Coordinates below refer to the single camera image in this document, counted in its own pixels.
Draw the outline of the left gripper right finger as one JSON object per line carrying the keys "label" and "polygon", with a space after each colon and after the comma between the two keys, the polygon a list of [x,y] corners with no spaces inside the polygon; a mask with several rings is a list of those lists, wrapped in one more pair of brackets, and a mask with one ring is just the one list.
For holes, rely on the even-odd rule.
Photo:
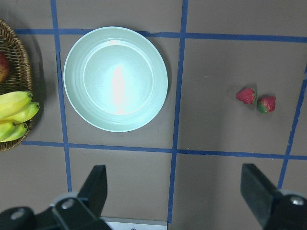
{"label": "left gripper right finger", "polygon": [[242,165],[240,192],[263,230],[307,228],[307,199],[279,190],[255,164]]}

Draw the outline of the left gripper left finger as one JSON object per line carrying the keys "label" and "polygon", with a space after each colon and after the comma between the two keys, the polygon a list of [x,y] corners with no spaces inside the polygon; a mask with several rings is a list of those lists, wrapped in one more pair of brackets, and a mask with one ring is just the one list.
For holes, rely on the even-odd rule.
{"label": "left gripper left finger", "polygon": [[106,167],[91,170],[76,197],[69,195],[35,214],[29,207],[13,207],[0,213],[2,230],[106,230],[100,218],[107,197]]}

